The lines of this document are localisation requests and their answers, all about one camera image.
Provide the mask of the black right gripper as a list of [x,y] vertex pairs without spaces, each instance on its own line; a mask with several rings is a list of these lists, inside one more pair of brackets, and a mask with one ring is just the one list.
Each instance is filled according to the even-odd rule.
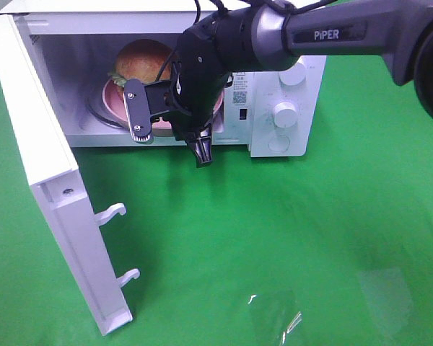
[[214,105],[229,78],[218,48],[220,30],[227,28],[227,17],[206,17],[178,37],[177,53],[180,71],[175,97],[187,111],[171,118],[178,141],[185,140],[196,158],[196,167],[210,165],[212,159],[212,123]]

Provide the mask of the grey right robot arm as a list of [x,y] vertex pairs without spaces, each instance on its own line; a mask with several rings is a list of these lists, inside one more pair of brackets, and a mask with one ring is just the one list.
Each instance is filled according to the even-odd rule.
[[202,167],[211,163],[214,103],[229,75],[284,71],[300,56],[376,55],[395,84],[414,83],[433,118],[433,1],[249,1],[214,13],[178,38],[172,95],[181,114],[171,120]]

